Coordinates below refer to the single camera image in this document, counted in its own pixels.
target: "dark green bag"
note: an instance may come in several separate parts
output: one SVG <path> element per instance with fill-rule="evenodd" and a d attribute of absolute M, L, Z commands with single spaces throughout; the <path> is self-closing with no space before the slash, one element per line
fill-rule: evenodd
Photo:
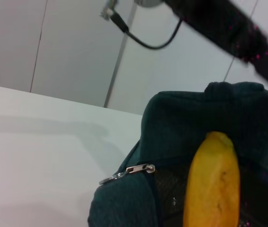
<path fill-rule="evenodd" d="M 117 172 L 125 176 L 97 189 L 89 226 L 181 227 L 190 163 L 209 131 L 226 133 L 238 155 L 240 226 L 268 227 L 268 91 L 225 82 L 204 93 L 160 92 L 151 99 L 141 139 Z M 136 165 L 142 171 L 126 174 Z M 151 165 L 156 171 L 147 173 Z"/>

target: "fabric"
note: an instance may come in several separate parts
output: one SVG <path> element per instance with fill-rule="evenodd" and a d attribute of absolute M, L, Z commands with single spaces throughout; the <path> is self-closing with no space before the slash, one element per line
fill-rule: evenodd
<path fill-rule="evenodd" d="M 209 131 L 226 133 L 240 165 L 268 184 L 268 91 L 248 82 L 211 83 L 204 93 L 160 92 L 154 96 L 143 115 L 141 139 L 118 171 L 143 163 L 189 166 Z M 162 226 L 162 192 L 154 185 L 154 177 L 139 173 L 99 187 L 89 226 Z"/>

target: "zipper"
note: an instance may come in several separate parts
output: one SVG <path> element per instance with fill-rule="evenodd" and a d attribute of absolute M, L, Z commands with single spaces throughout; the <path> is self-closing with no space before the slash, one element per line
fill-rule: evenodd
<path fill-rule="evenodd" d="M 122 178 L 128 174 L 135 174 L 135 173 L 140 173 L 140 172 L 146 172 L 148 174 L 152 174 L 156 171 L 156 168 L 154 165 L 149 165 L 149 164 L 142 164 L 138 166 L 131 166 L 125 169 L 125 171 L 114 174 L 113 176 L 104 179 L 99 182 L 100 185 L 115 181 L 119 178 Z"/>

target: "metal zipper pull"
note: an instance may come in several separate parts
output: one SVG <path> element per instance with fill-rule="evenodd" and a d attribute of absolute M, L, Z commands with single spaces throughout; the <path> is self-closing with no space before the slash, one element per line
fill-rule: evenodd
<path fill-rule="evenodd" d="M 143 164 L 143 165 L 139 165 L 139 166 L 132 166 L 132 167 L 128 167 L 124 172 L 115 174 L 105 180 L 102 180 L 99 182 L 100 185 L 117 180 L 119 178 L 122 178 L 128 174 L 134 174 L 134 173 L 139 173 L 142 171 L 146 171 L 149 174 L 152 174 L 155 172 L 155 166 L 154 165 L 149 165 L 149 164 Z"/>

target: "wire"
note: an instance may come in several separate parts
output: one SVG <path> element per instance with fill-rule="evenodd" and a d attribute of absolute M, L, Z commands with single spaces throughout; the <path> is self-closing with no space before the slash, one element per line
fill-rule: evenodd
<path fill-rule="evenodd" d="M 175 28 L 172 36 L 170 37 L 170 39 L 167 42 L 165 42 L 164 44 L 159 45 L 159 46 L 150 46 L 150 45 L 144 43 L 143 41 L 141 41 L 140 39 L 138 39 L 135 35 L 133 35 L 130 31 L 126 31 L 125 33 L 131 39 L 133 39 L 135 42 L 137 42 L 138 44 L 140 44 L 141 46 L 143 46 L 145 48 L 148 48 L 150 50 L 160 50 L 160 49 L 163 49 L 163 48 L 167 47 L 173 41 L 173 39 L 175 38 L 177 32 L 179 31 L 179 28 L 180 28 L 181 23 L 182 23 L 182 19 L 179 20 L 179 22 L 178 22 L 178 24 L 177 24 L 177 26 L 176 26 L 176 28 Z"/>
<path fill-rule="evenodd" d="M 111 16 L 111 20 L 114 24 L 116 24 L 119 29 L 123 32 L 126 33 L 131 39 L 133 39 L 135 42 L 137 42 L 138 44 L 140 44 L 141 46 L 148 48 L 150 50 L 160 50 L 163 49 L 165 47 L 167 47 L 175 38 L 177 32 L 179 31 L 180 25 L 182 23 L 182 19 L 179 19 L 179 22 L 172 34 L 172 36 L 170 37 L 170 39 L 165 42 L 164 44 L 160 45 L 160 46 L 150 46 L 146 43 L 144 43 L 143 41 L 141 41 L 140 39 L 138 39 L 135 35 L 133 35 L 130 31 L 129 31 L 129 27 L 126 25 L 126 23 L 123 21 L 123 19 L 121 18 L 121 16 L 114 11 L 113 15 Z"/>

